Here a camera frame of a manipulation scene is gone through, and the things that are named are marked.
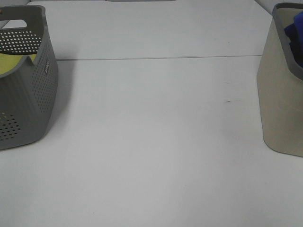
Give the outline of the blue towel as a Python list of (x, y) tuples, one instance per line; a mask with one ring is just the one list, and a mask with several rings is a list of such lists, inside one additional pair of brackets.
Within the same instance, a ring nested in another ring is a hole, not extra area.
[(294, 16), (293, 23), (284, 32), (290, 40), (290, 48), (298, 65), (303, 66), (303, 13)]

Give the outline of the grey perforated plastic basket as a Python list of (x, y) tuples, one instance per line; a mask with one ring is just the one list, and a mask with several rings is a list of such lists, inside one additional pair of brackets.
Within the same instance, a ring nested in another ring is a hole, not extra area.
[(58, 87), (58, 66), (49, 36), (45, 9), (38, 5), (6, 6), (2, 21), (26, 25), (0, 31), (0, 53), (36, 54), (33, 71), (0, 79), (0, 148), (19, 147), (43, 137)]

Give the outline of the beige plastic basket grey rim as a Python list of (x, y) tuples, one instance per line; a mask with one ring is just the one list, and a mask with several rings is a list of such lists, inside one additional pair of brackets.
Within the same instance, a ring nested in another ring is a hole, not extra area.
[(257, 73), (263, 140), (276, 152), (299, 157), (303, 155), (303, 68), (285, 29), (302, 11), (301, 3), (273, 7)]

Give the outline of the yellow-green towel in basket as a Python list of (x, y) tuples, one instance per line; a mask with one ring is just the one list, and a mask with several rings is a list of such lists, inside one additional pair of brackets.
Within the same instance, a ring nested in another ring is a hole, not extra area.
[(0, 54), (0, 78), (15, 76), (17, 74), (27, 75), (33, 71), (36, 54), (11, 55)]

